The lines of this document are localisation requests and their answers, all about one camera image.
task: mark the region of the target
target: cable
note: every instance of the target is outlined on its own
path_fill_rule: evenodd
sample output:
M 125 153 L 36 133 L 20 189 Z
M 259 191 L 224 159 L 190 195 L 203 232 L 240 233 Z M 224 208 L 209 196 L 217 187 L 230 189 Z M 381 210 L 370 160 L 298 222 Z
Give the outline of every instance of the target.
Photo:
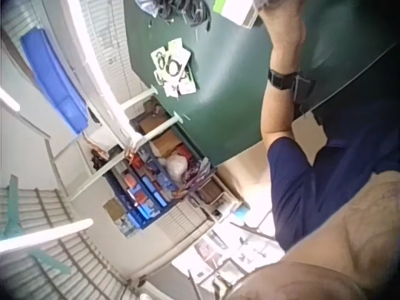
M 211 28 L 211 11 L 205 0 L 155 0 L 157 17 L 170 22 L 182 15 L 191 27 L 207 22 L 206 30 Z

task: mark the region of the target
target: green tabletop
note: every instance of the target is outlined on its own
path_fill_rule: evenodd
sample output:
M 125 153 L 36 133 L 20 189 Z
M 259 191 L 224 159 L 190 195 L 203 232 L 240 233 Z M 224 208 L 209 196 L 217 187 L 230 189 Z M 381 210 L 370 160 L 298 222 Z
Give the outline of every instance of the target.
M 207 0 L 211 9 L 214 0 Z M 307 41 L 302 69 L 317 79 L 304 103 L 310 110 L 363 72 L 395 39 L 357 0 L 308 0 Z M 261 140 L 260 112 L 267 83 L 271 42 L 260 22 L 244 29 L 212 13 L 211 30 L 193 28 L 180 17 L 168 25 L 124 1 L 127 43 L 132 69 L 145 84 L 157 86 L 158 99 L 169 113 L 183 118 L 183 130 L 214 165 Z M 166 97 L 154 78 L 150 53 L 182 38 L 192 52 L 195 94 Z

